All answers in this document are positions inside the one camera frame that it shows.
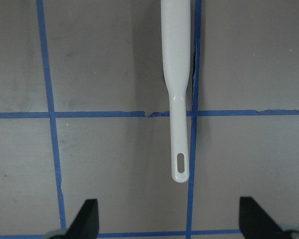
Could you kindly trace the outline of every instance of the blue tape line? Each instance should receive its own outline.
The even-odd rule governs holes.
[[[49,118],[48,112],[0,113],[0,119]]]
[[[205,231],[192,231],[192,235],[223,235],[223,234],[241,234],[239,229],[233,230],[205,230]]]
[[[52,91],[52,82],[51,82],[51,75],[50,75],[48,44],[46,40],[44,7],[43,7],[42,0],[36,1],[36,8],[37,8],[37,15],[38,15],[38,25],[39,25],[46,97],[47,97],[48,110],[50,115],[50,128],[51,128],[52,149],[53,149],[53,158],[54,158],[56,189],[57,189],[58,204],[59,204],[60,225],[61,228],[66,228],[64,200],[63,200],[63,194],[61,189],[62,178],[61,178],[58,136],[57,136],[57,129],[56,129],[56,119],[54,116],[53,91]]]
[[[197,136],[197,109],[198,109],[198,90],[199,90],[199,66],[200,66],[200,35],[201,35],[201,0],[195,1],[195,72],[193,76],[192,92],[192,114],[191,114],[191,133],[190,133],[190,158],[189,158],[189,179],[187,194],[187,219],[186,219],[186,239],[191,238],[194,180],[195,180],[195,157],[196,157],[196,136]]]
[[[50,128],[51,128],[52,150],[53,150],[53,158],[54,158],[56,190],[57,190],[58,203],[59,203],[60,224],[61,224],[61,228],[66,228],[64,199],[63,199],[63,194],[61,189],[62,177],[61,177],[58,134],[56,129],[56,120],[54,117],[50,118]]]
[[[8,235],[0,236],[0,239],[42,239],[43,235]]]
[[[299,116],[298,110],[220,110],[198,111],[198,116]]]
[[[52,114],[55,118],[106,118],[106,117],[146,117],[144,111],[96,111],[96,112],[17,112],[0,113],[0,119],[27,119],[27,118],[49,118]],[[191,117],[192,111],[187,111],[186,115]],[[219,111],[197,111],[197,116],[299,116],[298,110],[219,110]],[[148,116],[169,117],[169,111],[153,113]]]
[[[48,110],[49,112],[54,112],[53,92],[52,92],[52,82],[51,82],[51,75],[50,75],[48,43],[46,40],[43,0],[36,0],[36,9],[38,15],[41,54],[42,54],[42,63],[43,63],[43,72],[44,72],[44,79],[45,79],[46,96],[48,102]]]
[[[192,115],[191,111],[186,111],[187,117],[191,117],[191,115]],[[169,111],[153,113],[148,116],[148,118],[152,118],[152,117],[169,117]]]
[[[207,230],[192,231],[192,235],[223,235],[223,234],[240,234],[239,230]],[[175,232],[144,232],[144,233],[101,233],[98,238],[141,238],[141,237],[176,237],[184,236],[186,231]],[[0,239],[42,239],[43,235],[11,235],[0,236]]]
[[[186,232],[146,232],[146,233],[104,233],[98,238],[141,238],[141,237],[171,237],[184,236]]]
[[[56,118],[146,117],[144,111],[55,112]]]

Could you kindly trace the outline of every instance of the white spatula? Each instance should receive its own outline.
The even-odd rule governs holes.
[[[169,95],[171,173],[189,177],[185,95],[190,67],[190,0],[161,0],[164,78]]]

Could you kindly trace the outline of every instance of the gray surface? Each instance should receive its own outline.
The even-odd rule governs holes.
[[[44,3],[57,111],[168,111],[159,0]]]
[[[0,119],[0,235],[60,227],[49,119]]]
[[[241,234],[192,236],[192,239],[244,239]]]
[[[47,111],[35,1],[0,0],[0,112]]]
[[[299,0],[206,0],[199,109],[299,109]]]
[[[299,226],[299,116],[198,119],[193,230],[237,229],[240,196]]]
[[[86,198],[98,198],[101,233],[186,229],[187,184],[171,177],[169,118],[58,119],[57,126],[68,223]]]

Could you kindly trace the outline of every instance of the grid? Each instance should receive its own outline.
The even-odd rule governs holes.
[[[54,169],[56,179],[57,198],[60,215],[60,226],[66,228],[64,200],[61,191],[61,167],[59,158],[58,134],[56,127],[57,118],[108,118],[108,117],[147,117],[143,111],[135,112],[56,112],[54,110],[52,82],[50,76],[48,45],[45,30],[44,6],[43,0],[36,0],[37,17],[40,34],[40,44],[43,62],[43,72],[46,87],[48,112],[30,112],[30,113],[0,113],[0,119],[26,119],[26,118],[46,118],[50,119],[50,130],[52,139],[52,150],[54,158]],[[199,111],[198,110],[198,86],[199,86],[199,66],[200,66],[200,43],[201,43],[201,7],[202,0],[195,1],[195,33],[194,33],[194,74],[193,74],[193,91],[192,91],[192,109],[187,112],[187,116],[191,117],[191,143],[190,143],[190,177],[188,180],[187,195],[187,219],[186,230],[175,232],[143,232],[143,233],[107,233],[99,234],[99,238],[124,238],[124,237],[161,237],[161,236],[186,236],[190,239],[192,235],[225,235],[239,234],[238,229],[232,230],[192,230],[192,211],[193,211],[193,195],[194,195],[194,178],[195,178],[195,153],[196,153],[196,133],[197,133],[197,117],[206,116],[296,116],[299,115],[298,110],[217,110],[217,111]],[[169,112],[153,113],[148,117],[168,117]],[[40,239],[42,235],[13,235],[0,236],[0,239]]]

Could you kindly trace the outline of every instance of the handle hole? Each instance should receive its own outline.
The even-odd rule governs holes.
[[[185,171],[184,154],[182,153],[177,155],[177,170],[179,173],[183,173]]]

